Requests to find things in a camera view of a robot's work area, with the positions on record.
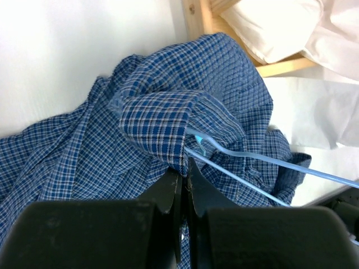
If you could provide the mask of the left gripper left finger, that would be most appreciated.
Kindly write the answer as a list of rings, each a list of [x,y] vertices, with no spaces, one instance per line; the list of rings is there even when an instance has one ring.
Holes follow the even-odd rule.
[[[172,168],[143,194],[154,205],[148,246],[149,263],[179,263],[181,259],[182,176]]]

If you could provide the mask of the blue wire hanger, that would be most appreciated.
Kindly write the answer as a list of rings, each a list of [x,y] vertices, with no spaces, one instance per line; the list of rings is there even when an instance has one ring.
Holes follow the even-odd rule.
[[[239,131],[210,136],[189,128],[183,152],[195,159],[208,181],[240,206],[289,207],[306,174],[358,190],[358,178],[311,168],[312,157],[291,151],[279,130],[264,131],[251,140]]]

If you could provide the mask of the blue checkered shirt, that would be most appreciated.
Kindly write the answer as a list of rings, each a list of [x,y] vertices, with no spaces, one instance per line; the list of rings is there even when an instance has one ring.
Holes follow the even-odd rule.
[[[263,79],[226,34],[131,55],[73,112],[1,139],[1,243],[33,202],[136,198],[168,168],[187,175],[187,129],[254,140],[278,130],[272,111]]]

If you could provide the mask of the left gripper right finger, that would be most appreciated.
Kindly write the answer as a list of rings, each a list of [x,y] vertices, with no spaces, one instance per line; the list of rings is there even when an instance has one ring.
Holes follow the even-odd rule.
[[[194,158],[188,160],[188,215],[192,268],[213,268],[207,209],[221,193],[202,175]]]

